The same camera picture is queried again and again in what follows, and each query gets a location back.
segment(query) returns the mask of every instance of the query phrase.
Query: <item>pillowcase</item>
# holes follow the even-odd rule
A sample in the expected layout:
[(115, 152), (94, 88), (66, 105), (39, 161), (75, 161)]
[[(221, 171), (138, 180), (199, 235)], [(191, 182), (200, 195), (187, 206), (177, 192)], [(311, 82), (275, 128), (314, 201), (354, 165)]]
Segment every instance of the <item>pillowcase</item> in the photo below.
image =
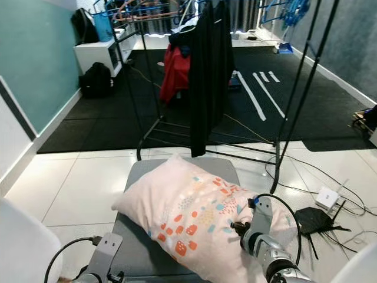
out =
[[(257, 194), (173, 155), (148, 172), (112, 205), (140, 225), (177, 262), (213, 283), (266, 282), (230, 228), (250, 221), (247, 199)], [(271, 236), (285, 244), (296, 227), (288, 211), (273, 206)]]

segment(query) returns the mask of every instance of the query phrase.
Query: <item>white router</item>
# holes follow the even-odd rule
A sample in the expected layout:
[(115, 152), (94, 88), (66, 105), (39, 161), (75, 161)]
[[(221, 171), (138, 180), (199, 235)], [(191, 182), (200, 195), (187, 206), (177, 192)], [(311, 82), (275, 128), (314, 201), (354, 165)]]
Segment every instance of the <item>white router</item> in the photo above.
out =
[(339, 189), (336, 191), (329, 189), (328, 187), (322, 187), (317, 195), (316, 204), (319, 205), (321, 208), (326, 209), (327, 211), (332, 210), (339, 199), (340, 189), (343, 188), (347, 182), (348, 179), (345, 180), (343, 184), (341, 184)]

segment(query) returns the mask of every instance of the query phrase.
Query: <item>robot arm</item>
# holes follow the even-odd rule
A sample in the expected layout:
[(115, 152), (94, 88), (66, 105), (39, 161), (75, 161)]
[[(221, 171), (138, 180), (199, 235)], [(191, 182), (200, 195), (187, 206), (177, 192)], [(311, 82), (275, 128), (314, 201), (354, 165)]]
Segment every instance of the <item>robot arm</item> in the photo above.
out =
[(270, 199), (249, 199), (249, 207), (254, 210), (251, 223), (236, 222), (231, 227), (241, 236), (241, 247), (262, 266), (267, 282), (313, 282), (293, 263), (290, 254), (268, 235), (273, 217)]

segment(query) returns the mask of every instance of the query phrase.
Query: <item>white baseboard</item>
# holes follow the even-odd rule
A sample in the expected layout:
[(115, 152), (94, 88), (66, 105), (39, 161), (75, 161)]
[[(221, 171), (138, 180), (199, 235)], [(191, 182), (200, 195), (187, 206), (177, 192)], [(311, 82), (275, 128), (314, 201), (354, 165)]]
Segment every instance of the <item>white baseboard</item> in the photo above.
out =
[(21, 173), (25, 170), (25, 168), (37, 154), (37, 151), (47, 141), (50, 135), (57, 129), (65, 116), (67, 116), (71, 109), (76, 105), (81, 96), (81, 89), (79, 88), (76, 93), (67, 101), (67, 103), (65, 103), (62, 109), (60, 109), (60, 111), (54, 116), (54, 118), (51, 119), (51, 121), (42, 130), (42, 132), (37, 135), (37, 138), (32, 143), (30, 143), (29, 146), (24, 150), (24, 152), (19, 156), (19, 158), (8, 170), (8, 172), (5, 174), (5, 177), (0, 183), (0, 196), (5, 196), (5, 194), (11, 189)]
[[(299, 58), (302, 57), (302, 52), (299, 51), (298, 49), (296, 49), (295, 47), (293, 47), (293, 52)], [(307, 63), (308, 65), (312, 66), (314, 64), (314, 60), (311, 59), (308, 56), (305, 56), (305, 63)], [(359, 100), (362, 104), (364, 104), (366, 106), (366, 108), (372, 108), (372, 107), (374, 107), (377, 104), (375, 101), (373, 101), (372, 99), (370, 99), (364, 93), (362, 93), (357, 88), (355, 88), (352, 85), (350, 85), (349, 83), (347, 83), (345, 80), (339, 78), (336, 74), (334, 74), (333, 72), (329, 71), (324, 66), (318, 64), (317, 71), (319, 71), (322, 75), (324, 75), (329, 80), (332, 80), (332, 81), (336, 82), (338, 84), (338, 86), (340, 86), (342, 89), (344, 89), (345, 91), (347, 91), (350, 95), (352, 95), (354, 98), (356, 98), (357, 100)]]

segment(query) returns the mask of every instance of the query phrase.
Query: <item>white tape line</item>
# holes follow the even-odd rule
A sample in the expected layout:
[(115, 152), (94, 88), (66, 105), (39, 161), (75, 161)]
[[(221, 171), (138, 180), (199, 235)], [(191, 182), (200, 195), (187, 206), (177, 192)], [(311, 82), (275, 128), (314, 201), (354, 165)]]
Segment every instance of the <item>white tape line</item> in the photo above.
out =
[(266, 77), (266, 75), (264, 74), (264, 72), (259, 72), (260, 76), (262, 77), (262, 79), (266, 82), (266, 83), (269, 83), (269, 79)]
[(269, 91), (266, 89), (266, 87), (264, 86), (264, 84), (262, 83), (262, 81), (260, 80), (260, 78), (258, 77), (258, 75), (256, 73), (253, 73), (253, 76), (254, 78), (257, 80), (257, 82), (259, 83), (260, 87), (265, 91), (265, 93), (267, 94), (267, 96), (270, 98), (271, 102), (273, 103), (273, 105), (275, 105), (276, 109), (278, 110), (278, 112), (280, 113), (280, 115), (285, 118), (285, 115), (284, 113), (282, 112), (282, 110), (280, 109), (280, 107), (276, 104), (276, 102), (274, 101), (274, 99), (272, 98), (271, 94), (269, 93)]
[(249, 88), (249, 86), (246, 84), (245, 80), (243, 79), (242, 75), (240, 72), (237, 71), (237, 76), (238, 78), (240, 79), (243, 87), (245, 88), (246, 92), (248, 93), (248, 95), (250, 96), (250, 99), (252, 100), (257, 112), (258, 112), (258, 115), (260, 117), (260, 119), (262, 121), (266, 121), (266, 116), (264, 115), (263, 113), (263, 110), (262, 108), (260, 107), (257, 99), (255, 98), (254, 94), (252, 93), (251, 89)]
[(270, 76), (273, 78), (273, 80), (277, 83), (279, 83), (279, 79), (275, 76), (275, 74), (272, 71), (269, 71)]

